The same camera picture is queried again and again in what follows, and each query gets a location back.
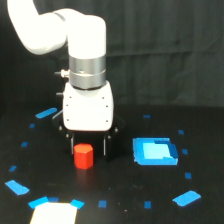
black surface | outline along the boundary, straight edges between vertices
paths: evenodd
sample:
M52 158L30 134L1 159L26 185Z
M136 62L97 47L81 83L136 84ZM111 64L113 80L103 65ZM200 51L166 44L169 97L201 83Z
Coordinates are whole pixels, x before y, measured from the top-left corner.
M74 167L69 141L52 126L51 117L35 118L52 106L8 107L0 119L0 223L29 223L33 211L28 202L43 196L85 202L77 224L223 222L224 110L116 107L127 122L113 145L116 157L110 163L103 159L101 134L79 135L76 143L89 142L95 151L95 165L82 171ZM143 119L144 114L151 118ZM30 123L35 123L34 129L29 129ZM169 137L178 149L178 166L135 163L132 139L136 137ZM21 148L23 141L27 148ZM182 154L183 148L188 156ZM17 169L10 173L12 165ZM185 179L185 172L192 173L192 180ZM30 192L14 194L4 184L12 179ZM185 208L172 202L188 190L202 199ZM106 209L98 208L99 200L107 200ZM152 202L151 210L144 209L144 201Z

red block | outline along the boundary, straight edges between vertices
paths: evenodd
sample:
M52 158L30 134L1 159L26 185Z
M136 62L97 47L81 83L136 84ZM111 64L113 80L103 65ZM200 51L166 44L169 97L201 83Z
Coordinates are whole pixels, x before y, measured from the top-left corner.
M74 147L74 162L79 169L93 166L93 147L90 144L78 144Z

